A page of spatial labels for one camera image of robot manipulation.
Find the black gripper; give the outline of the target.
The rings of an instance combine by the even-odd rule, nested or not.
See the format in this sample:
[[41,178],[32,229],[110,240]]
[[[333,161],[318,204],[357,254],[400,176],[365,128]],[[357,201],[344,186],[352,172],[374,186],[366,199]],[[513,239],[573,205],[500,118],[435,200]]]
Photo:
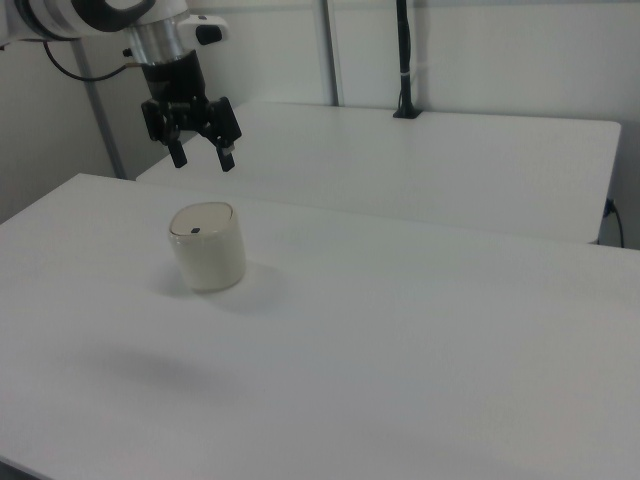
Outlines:
[[187,157],[180,134],[196,132],[216,145],[223,172],[235,167],[235,141],[242,132],[226,97],[211,101],[197,54],[165,64],[142,67],[151,98],[142,103],[143,117],[154,141],[168,145],[174,166],[182,168]]

